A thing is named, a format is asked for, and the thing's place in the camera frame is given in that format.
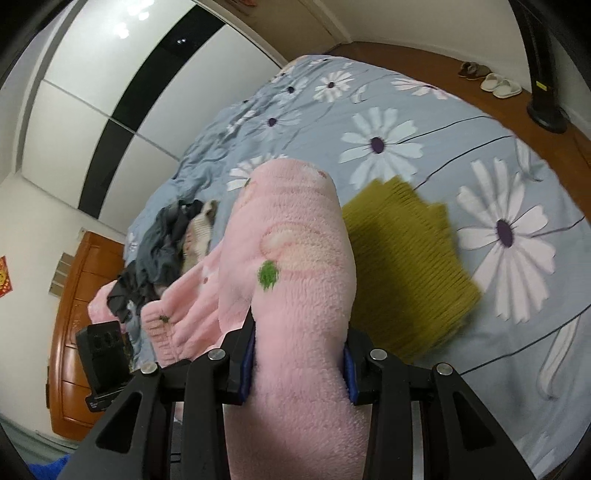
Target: yellow knit fabric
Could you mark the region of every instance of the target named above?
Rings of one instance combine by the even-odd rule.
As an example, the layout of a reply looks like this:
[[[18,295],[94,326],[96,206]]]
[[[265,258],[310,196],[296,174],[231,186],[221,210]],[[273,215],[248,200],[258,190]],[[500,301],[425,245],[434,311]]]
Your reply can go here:
[[[444,204],[396,177],[343,207],[355,256],[351,326],[411,362],[453,335],[480,292],[456,258]]]

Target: brown shoe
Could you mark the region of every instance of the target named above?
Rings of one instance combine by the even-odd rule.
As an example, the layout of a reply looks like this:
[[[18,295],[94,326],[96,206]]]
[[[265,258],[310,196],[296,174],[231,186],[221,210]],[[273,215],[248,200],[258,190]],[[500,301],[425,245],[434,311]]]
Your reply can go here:
[[[466,68],[466,75],[464,76],[464,78],[466,80],[480,80],[485,78],[490,72],[490,68],[486,65],[480,65],[479,63],[472,61],[470,62],[470,65],[468,65]]]
[[[457,74],[464,79],[468,75],[468,71],[470,69],[475,69],[476,67],[478,67],[478,64],[475,61],[465,61],[462,63],[462,67]]]

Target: metal bolt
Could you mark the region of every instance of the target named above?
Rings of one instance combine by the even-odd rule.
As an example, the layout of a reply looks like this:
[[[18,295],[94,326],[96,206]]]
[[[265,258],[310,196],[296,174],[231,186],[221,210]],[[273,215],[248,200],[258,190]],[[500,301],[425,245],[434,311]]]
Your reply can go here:
[[[386,353],[386,350],[382,350],[381,348],[374,348],[369,353],[369,356],[371,358],[373,358],[374,360],[382,361],[382,360],[386,360],[386,358],[388,357],[388,354]]]
[[[226,352],[221,348],[214,348],[207,352],[210,360],[222,360],[226,356]]]
[[[139,370],[144,374],[144,375],[151,375],[153,374],[156,370],[158,370],[158,365],[156,364],[156,362],[144,362],[142,364],[142,366],[139,368]]]
[[[437,373],[445,377],[453,373],[453,367],[450,364],[437,364],[435,367]]]

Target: red poster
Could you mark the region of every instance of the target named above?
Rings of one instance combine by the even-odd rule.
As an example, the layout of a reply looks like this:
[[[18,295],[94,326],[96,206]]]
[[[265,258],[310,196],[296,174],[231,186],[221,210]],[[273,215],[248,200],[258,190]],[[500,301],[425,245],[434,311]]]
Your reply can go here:
[[[0,258],[0,298],[12,291],[6,257]]]

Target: light blue bedsheet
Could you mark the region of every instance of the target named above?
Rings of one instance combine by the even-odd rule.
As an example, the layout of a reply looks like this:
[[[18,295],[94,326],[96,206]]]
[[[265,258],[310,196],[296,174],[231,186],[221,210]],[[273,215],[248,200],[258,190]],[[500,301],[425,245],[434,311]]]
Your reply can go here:
[[[591,421],[591,231],[546,162],[442,90],[304,57],[204,129],[131,226],[126,260],[181,197],[220,200],[219,242],[249,173],[280,155],[327,171],[342,205],[394,175],[447,204],[457,254],[484,295],[466,327],[417,363],[465,372],[538,477],[564,460]]]

